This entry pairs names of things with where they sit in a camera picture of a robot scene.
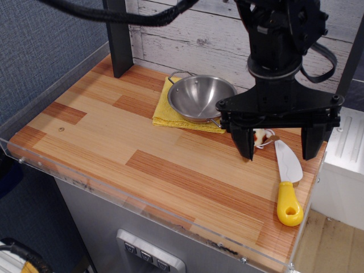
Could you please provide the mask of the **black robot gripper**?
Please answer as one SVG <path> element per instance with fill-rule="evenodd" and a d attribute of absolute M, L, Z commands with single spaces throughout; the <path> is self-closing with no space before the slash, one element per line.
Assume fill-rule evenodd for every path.
<path fill-rule="evenodd" d="M 296 80 L 263 80 L 232 97 L 219 100 L 221 126 L 231 133 L 243 158 L 254 156 L 256 129 L 301 128 L 304 160 L 315 158 L 332 128 L 340 123 L 344 97 L 308 88 Z"/>

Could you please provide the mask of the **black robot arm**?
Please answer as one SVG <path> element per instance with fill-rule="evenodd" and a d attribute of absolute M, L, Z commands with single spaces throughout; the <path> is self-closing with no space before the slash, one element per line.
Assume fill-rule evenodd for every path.
<path fill-rule="evenodd" d="M 328 133 L 340 124 L 341 95 L 307 88 L 295 76 L 304 72 L 303 56 L 312 49 L 337 65 L 319 38 L 327 34 L 327 13 L 319 1 L 237 1 L 248 32 L 247 67 L 255 85 L 216 104 L 221 126 L 239 153 L 254 154 L 254 130 L 300 128 L 302 154 L 313 159 Z"/>

